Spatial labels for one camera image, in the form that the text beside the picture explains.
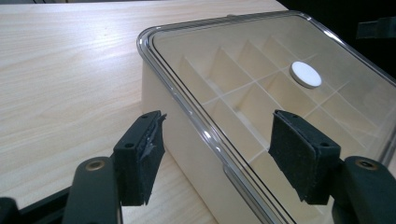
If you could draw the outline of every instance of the container lid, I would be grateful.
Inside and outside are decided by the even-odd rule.
[[[137,44],[197,130],[214,136],[206,141],[233,171],[258,216],[332,222],[332,202],[301,203],[267,152],[277,109],[327,134],[342,147],[341,159],[379,160],[391,150],[393,80],[303,13],[154,27]]]

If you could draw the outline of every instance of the light wood surface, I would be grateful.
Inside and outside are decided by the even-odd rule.
[[[285,10],[275,0],[0,6],[0,196],[19,208],[70,186],[141,114],[144,29]],[[125,223],[215,223],[166,153],[148,206]]]

